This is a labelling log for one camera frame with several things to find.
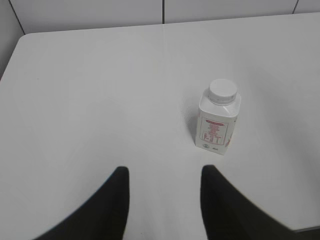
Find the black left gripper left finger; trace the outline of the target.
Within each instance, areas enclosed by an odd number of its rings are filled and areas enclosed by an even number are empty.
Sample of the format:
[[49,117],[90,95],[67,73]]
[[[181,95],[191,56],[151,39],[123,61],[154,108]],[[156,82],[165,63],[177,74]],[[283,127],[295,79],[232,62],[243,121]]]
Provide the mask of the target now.
[[117,167],[77,210],[38,240],[122,240],[129,214],[129,169]]

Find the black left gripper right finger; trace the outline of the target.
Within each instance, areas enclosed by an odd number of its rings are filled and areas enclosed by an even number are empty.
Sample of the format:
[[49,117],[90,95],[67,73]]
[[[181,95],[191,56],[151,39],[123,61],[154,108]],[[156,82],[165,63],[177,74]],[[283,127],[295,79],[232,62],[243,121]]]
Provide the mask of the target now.
[[209,240],[299,240],[241,194],[214,165],[201,171],[200,209]]

